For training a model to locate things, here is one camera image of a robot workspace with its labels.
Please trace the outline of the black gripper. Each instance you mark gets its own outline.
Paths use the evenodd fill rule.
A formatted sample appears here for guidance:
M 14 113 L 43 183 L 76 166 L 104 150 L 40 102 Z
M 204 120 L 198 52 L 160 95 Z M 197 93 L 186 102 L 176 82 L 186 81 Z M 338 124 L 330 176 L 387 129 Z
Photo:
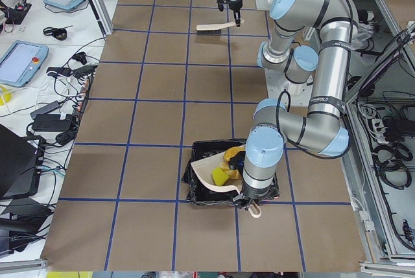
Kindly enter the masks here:
M 243 187 L 240 194 L 232 198 L 234 204 L 240 209 L 248 209 L 251 205 L 257 205 L 263 195 L 262 189 Z
M 220 12 L 224 10 L 224 5 L 228 5 L 233 11 L 235 26 L 240 27 L 243 23 L 240 10 L 243 7 L 243 0 L 217 0 L 217 7 Z

